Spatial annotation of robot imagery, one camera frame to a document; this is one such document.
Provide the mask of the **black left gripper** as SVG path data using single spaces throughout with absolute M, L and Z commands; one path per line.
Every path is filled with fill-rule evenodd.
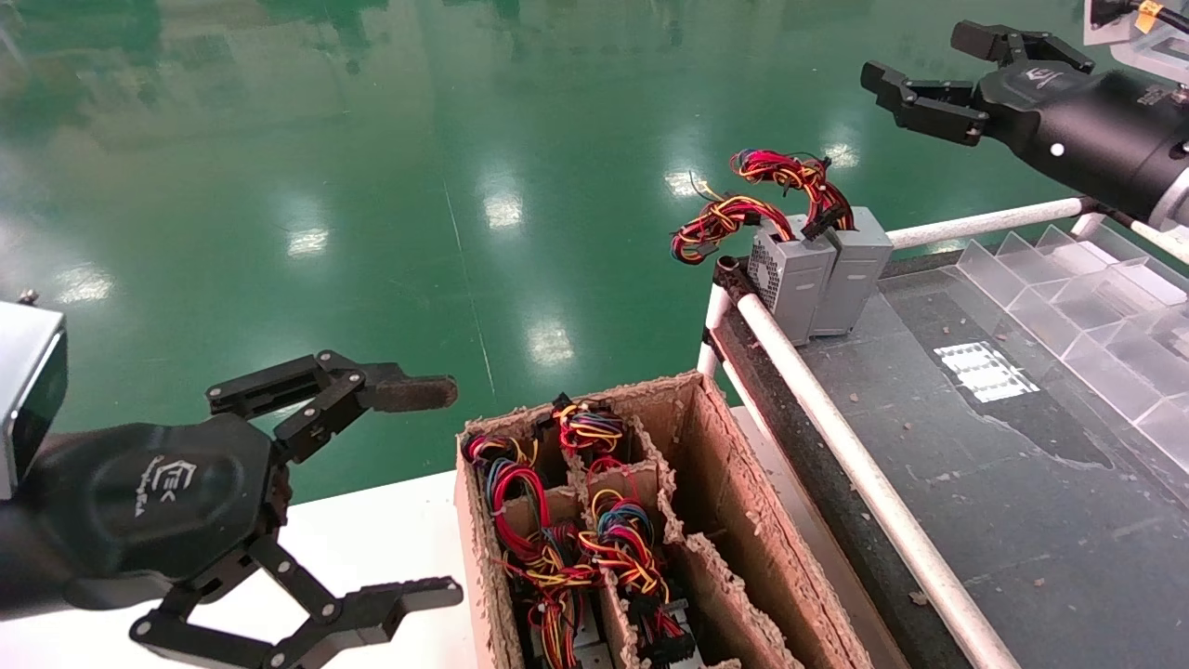
M 344 651 L 391 642 L 409 614 L 463 602 L 452 578 L 332 597 L 272 537 L 292 499 L 285 463 L 306 462 L 369 411 L 452 406 L 453 377 L 408 375 L 394 361 L 322 351 L 229 378 L 205 397 L 218 416 L 197 424 L 57 435 L 26 479 L 39 555 L 59 560 L 67 587 L 175 586 L 130 627 L 133 643 L 200 668 L 322 668 Z M 283 408 L 294 414 L 273 438 L 249 423 Z M 191 625 L 205 587 L 229 583 L 239 567 L 263 569 L 306 610 L 292 635 L 268 643 Z

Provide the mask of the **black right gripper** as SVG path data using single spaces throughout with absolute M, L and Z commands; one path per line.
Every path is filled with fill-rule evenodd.
M 970 81 L 910 78 L 868 59 L 858 83 L 910 132 L 964 147 L 993 138 L 1038 173 L 1126 216 L 1177 216 L 1188 119 L 1169 86 L 1092 72 L 1095 59 L 1044 31 L 963 20 L 951 48 L 1005 67 L 979 82 L 979 111 Z M 1018 62 L 1067 65 L 1011 65 Z

